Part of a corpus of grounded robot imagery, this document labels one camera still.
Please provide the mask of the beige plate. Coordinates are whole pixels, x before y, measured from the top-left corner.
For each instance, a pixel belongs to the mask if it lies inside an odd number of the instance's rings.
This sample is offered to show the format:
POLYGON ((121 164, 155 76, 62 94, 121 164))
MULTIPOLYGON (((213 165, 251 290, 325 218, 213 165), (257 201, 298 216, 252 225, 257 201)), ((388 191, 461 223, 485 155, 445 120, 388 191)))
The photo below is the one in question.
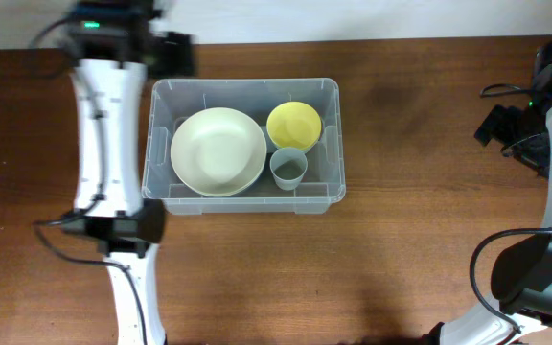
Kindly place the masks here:
POLYGON ((255 184, 263 172, 266 157, 258 160, 196 160, 175 172, 191 190, 202 196, 229 197, 255 184))
POLYGON ((201 110, 175 131, 171 163, 182 183, 211 197, 236 195, 263 172, 267 143, 260 126, 232 108, 201 110))

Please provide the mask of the grey cup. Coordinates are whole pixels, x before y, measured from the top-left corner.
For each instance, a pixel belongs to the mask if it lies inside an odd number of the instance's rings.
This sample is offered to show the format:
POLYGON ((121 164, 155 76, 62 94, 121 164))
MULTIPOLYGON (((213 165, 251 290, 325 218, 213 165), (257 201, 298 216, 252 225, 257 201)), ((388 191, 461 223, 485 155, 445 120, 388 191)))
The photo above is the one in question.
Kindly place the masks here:
POLYGON ((284 191, 297 188, 308 169, 306 154, 296 148, 277 149, 271 156, 269 168, 276 185, 284 191))

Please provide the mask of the yellow bowl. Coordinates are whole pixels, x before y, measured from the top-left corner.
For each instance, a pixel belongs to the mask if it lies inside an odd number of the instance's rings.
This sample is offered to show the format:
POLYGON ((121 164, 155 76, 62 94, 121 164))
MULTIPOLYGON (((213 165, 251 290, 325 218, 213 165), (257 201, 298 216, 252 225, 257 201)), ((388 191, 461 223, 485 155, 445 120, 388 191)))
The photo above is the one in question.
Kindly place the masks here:
POLYGON ((286 102, 276 106, 268 115, 266 130, 278 148, 309 151, 320 139, 322 120, 310 105, 286 102))

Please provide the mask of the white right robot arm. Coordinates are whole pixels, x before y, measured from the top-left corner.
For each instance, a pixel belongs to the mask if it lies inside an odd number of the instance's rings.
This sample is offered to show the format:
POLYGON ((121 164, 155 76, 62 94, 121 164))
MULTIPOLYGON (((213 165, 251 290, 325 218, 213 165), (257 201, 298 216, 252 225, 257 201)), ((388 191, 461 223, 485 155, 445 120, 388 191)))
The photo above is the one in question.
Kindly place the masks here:
POLYGON ((548 181, 539 228, 490 235, 471 254, 469 279, 477 304, 463 316, 437 324, 425 344, 515 344, 552 328, 552 41, 536 53, 529 86, 498 83, 481 97, 526 95, 524 108, 495 106, 474 137, 501 144, 512 157, 548 181))

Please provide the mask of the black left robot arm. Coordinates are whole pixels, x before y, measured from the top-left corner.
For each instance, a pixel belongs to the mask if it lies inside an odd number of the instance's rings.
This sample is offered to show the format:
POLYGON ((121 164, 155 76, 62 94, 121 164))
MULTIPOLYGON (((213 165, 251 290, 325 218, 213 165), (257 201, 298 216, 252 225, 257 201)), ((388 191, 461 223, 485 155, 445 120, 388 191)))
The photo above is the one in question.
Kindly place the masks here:
POLYGON ((156 256, 165 207, 141 194, 138 121, 149 78, 190 76, 191 38, 165 29, 168 1, 78 1, 64 17, 63 51, 73 64, 80 171, 67 235, 95 241, 89 265, 106 268, 120 344, 165 344, 156 256))

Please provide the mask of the green bowl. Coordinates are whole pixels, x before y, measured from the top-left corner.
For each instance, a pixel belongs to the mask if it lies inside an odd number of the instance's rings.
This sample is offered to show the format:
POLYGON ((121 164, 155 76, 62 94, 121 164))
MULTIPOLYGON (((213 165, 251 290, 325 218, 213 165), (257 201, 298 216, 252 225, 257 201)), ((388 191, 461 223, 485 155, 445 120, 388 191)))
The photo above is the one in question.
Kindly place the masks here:
POLYGON ((318 145, 321 142, 321 139, 322 139, 322 134, 320 134, 311 145, 303 149, 303 152, 304 153, 310 152, 316 145, 318 145))

